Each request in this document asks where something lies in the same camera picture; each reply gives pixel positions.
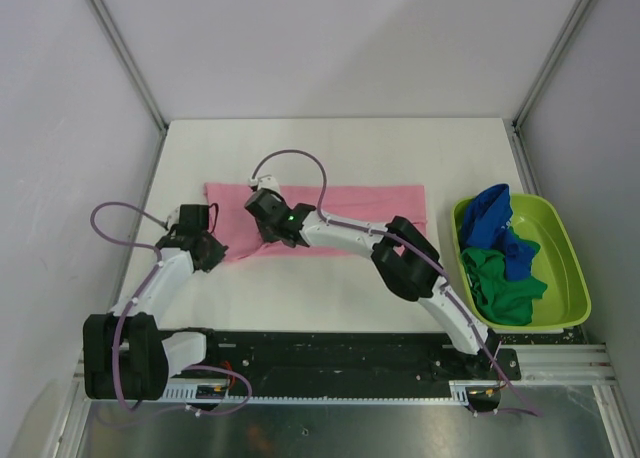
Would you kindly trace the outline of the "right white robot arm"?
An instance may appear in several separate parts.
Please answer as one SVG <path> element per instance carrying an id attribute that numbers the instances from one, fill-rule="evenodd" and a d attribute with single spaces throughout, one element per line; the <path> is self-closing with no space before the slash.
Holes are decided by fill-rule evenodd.
<path id="1" fill-rule="evenodd" d="M 496 334 L 472 315 L 453 290 L 439 253 L 406 218 L 372 223 L 343 218 L 261 188 L 244 205 L 261 236 L 290 248 L 330 248 L 370 260 L 395 296 L 423 307 L 461 354 L 463 371 L 484 379 L 497 367 Z"/>

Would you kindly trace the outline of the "blue t shirt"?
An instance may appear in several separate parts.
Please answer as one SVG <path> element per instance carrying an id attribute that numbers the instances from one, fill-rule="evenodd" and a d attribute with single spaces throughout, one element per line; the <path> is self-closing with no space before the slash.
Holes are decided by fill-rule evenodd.
<path id="1" fill-rule="evenodd" d="M 533 259 L 540 246 L 521 239 L 512 230 L 512 217 L 509 185 L 493 185 L 467 205 L 459 240 L 462 249 L 473 247 L 500 252 L 505 258 L 506 279 L 522 281 L 532 277 Z"/>

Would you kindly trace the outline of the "lime green plastic basin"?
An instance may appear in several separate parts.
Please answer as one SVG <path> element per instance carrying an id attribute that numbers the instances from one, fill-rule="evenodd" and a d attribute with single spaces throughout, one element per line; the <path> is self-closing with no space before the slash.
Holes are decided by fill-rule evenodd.
<path id="1" fill-rule="evenodd" d="M 471 293 L 471 281 L 460 258 L 459 232 L 471 201 L 471 197 L 459 200 L 450 212 L 452 243 L 461 276 L 461 284 L 456 290 L 471 312 L 487 326 L 503 333 L 560 333 L 584 323 L 591 313 L 591 298 L 571 240 L 552 204 L 531 194 L 511 195 L 511 225 L 520 238 L 540 245 L 533 258 L 532 275 L 544 282 L 547 289 L 533 303 L 532 322 L 525 326 L 497 324 L 478 312 Z"/>

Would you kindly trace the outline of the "pink t shirt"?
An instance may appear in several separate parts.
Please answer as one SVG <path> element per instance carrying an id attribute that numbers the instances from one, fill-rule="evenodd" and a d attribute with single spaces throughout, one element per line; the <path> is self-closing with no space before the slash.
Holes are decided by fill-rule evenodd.
<path id="1" fill-rule="evenodd" d="M 244 209 L 251 190 L 242 184 L 208 182 L 204 185 L 208 204 L 219 204 L 219 217 L 213 235 L 227 245 L 229 262 L 264 257 L 342 256 L 331 248 L 290 248 L 282 243 L 264 243 L 253 217 Z M 422 233 L 427 233 L 427 202 L 422 185 L 330 186 L 322 209 L 325 213 L 359 221 L 388 223 L 395 216 L 407 218 Z"/>

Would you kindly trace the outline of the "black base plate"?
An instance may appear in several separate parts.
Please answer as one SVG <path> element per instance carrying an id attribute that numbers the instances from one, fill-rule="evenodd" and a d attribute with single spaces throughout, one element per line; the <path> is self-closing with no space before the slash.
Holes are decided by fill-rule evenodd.
<path id="1" fill-rule="evenodd" d="M 501 374 L 520 379 L 517 354 L 500 345 L 492 365 L 484 352 L 456 351 L 443 333 L 291 333 L 208 331 L 207 352 L 189 378 L 210 377 L 210 367 L 229 365 L 251 386 L 336 383 L 344 377 L 366 385 L 405 382 L 487 381 Z"/>

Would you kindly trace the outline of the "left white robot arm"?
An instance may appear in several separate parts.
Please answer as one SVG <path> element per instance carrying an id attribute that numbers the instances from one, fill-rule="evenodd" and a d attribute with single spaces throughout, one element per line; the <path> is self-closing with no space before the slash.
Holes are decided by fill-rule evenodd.
<path id="1" fill-rule="evenodd" d="M 159 225 L 165 234 L 154 244 L 123 241 L 104 233 L 98 213 L 123 207 Z M 194 274 L 208 273 L 225 258 L 227 247 L 213 235 L 210 212 L 218 206 L 183 204 L 167 219 L 123 202 L 105 202 L 90 215 L 93 230 L 104 240 L 154 253 L 155 261 L 131 295 L 124 295 L 104 314 L 83 324 L 84 387 L 94 400 L 116 400 L 130 410 L 130 401 L 157 400 L 171 377 L 189 368 L 197 376 L 214 375 L 221 354 L 202 332 L 174 332 L 165 337 L 158 322 L 171 300 Z"/>

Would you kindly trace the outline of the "left aluminium frame post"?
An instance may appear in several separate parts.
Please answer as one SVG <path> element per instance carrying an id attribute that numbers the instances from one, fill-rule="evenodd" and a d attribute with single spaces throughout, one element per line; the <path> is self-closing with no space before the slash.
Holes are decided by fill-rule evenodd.
<path id="1" fill-rule="evenodd" d="M 164 118 L 156 99 L 154 98 L 140 67 L 131 53 L 122 32 L 114 19 L 105 0 L 86 0 L 109 46 L 118 59 L 134 92 L 138 95 L 149 118 L 160 133 L 168 129 L 168 122 Z"/>

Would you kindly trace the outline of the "green t shirt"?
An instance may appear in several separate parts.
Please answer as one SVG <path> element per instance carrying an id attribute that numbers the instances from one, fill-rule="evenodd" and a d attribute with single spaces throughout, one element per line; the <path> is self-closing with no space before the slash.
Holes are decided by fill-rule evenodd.
<path id="1" fill-rule="evenodd" d="M 461 253 L 471 295 L 480 314 L 498 325 L 527 326 L 533 320 L 533 305 L 543 298 L 548 286 L 529 276 L 510 281 L 503 253 L 470 247 Z"/>

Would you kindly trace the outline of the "right aluminium frame post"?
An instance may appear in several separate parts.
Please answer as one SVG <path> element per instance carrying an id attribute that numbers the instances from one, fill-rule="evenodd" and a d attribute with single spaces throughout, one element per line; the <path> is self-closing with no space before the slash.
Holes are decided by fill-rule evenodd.
<path id="1" fill-rule="evenodd" d="M 516 131 L 523 127 L 543 96 L 597 2 L 598 0 L 575 0 L 549 52 L 545 56 L 541 68 L 511 120 L 511 125 Z"/>

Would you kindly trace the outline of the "aluminium frame post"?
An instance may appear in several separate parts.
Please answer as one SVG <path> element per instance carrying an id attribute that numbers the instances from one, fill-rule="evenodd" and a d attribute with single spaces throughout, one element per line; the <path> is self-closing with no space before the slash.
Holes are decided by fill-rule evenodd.
<path id="1" fill-rule="evenodd" d="M 168 122 L 164 118 L 156 99 L 154 98 L 140 67 L 131 53 L 122 32 L 114 19 L 105 0 L 86 0 L 109 46 L 118 59 L 134 92 L 138 95 L 149 118 L 160 133 L 168 129 Z"/>
<path id="2" fill-rule="evenodd" d="M 511 125 L 516 131 L 523 127 L 543 96 L 597 2 L 598 0 L 575 0 L 549 52 L 545 56 L 541 68 L 511 120 Z"/>

